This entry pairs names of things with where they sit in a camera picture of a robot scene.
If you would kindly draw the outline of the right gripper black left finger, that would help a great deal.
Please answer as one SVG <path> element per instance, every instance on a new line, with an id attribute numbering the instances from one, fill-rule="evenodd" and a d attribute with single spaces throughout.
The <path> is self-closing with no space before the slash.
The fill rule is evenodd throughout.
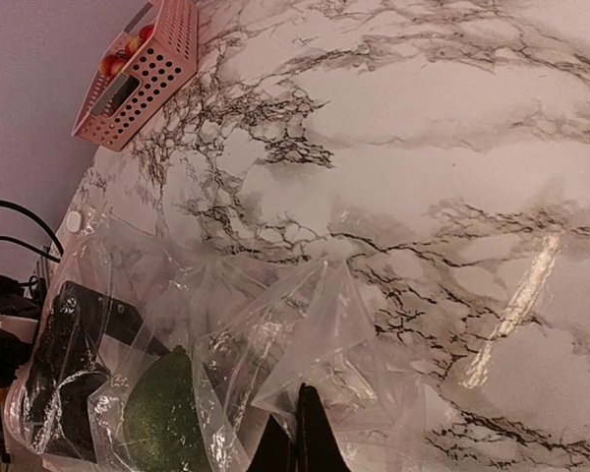
<path id="1" fill-rule="evenodd" d="M 269 416 L 248 472 L 295 472 L 296 447 L 273 416 Z"/>

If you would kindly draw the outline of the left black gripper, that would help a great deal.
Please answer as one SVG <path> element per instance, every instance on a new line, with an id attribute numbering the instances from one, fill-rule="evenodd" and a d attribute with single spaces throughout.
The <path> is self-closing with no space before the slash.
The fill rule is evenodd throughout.
<path id="1" fill-rule="evenodd" d="M 43 303 L 42 278 L 0 275 L 0 405 L 30 359 Z M 131 347 L 144 326 L 128 302 L 75 281 L 61 285 L 26 382 L 23 418 L 34 451 L 96 461 L 88 398 L 108 378 L 97 354 L 109 339 Z"/>

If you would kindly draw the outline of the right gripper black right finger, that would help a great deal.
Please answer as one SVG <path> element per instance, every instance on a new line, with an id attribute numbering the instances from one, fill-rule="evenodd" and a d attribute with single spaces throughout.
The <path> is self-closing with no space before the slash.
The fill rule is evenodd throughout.
<path id="1" fill-rule="evenodd" d="M 297 406 L 297 467 L 300 472 L 349 472 L 317 389 L 302 383 Z"/>

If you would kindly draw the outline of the clear zip top bag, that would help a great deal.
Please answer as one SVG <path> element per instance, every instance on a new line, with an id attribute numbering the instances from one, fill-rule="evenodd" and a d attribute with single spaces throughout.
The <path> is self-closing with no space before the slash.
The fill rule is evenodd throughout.
<path id="1" fill-rule="evenodd" d="M 123 434 L 124 407 L 145 370 L 176 346 L 191 358 L 208 471 L 248 471 L 269 416 L 296 447 L 301 384 L 320 396 L 350 471 L 418 471 L 425 395 L 387 357 L 345 263 L 296 265 L 195 255 L 97 211 L 71 214 L 30 360 L 5 405 L 8 432 L 53 471 L 139 471 Z M 23 405 L 33 354 L 61 285 L 75 281 L 128 302 L 145 326 L 131 347 L 104 341 L 108 378 L 88 398 L 95 462 L 36 452 Z"/>

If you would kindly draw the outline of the green fake leafy vegetable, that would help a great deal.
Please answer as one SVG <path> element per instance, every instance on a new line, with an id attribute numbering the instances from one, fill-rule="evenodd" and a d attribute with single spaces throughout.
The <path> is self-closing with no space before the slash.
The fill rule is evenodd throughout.
<path id="1" fill-rule="evenodd" d="M 176 346 L 148 367 L 124 407 L 123 434 L 139 471 L 208 471 L 192 362 Z"/>

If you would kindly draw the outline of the pink plastic basket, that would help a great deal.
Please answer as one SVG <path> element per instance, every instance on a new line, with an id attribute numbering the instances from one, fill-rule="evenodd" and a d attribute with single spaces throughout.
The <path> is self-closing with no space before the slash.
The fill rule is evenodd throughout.
<path id="1" fill-rule="evenodd" d="M 98 68 L 94 72 L 72 129 L 74 137 L 121 150 L 197 73 L 199 11 L 193 1 L 147 1 L 102 59 L 123 49 L 149 24 L 154 24 L 152 35 L 116 77 L 102 77 Z"/>

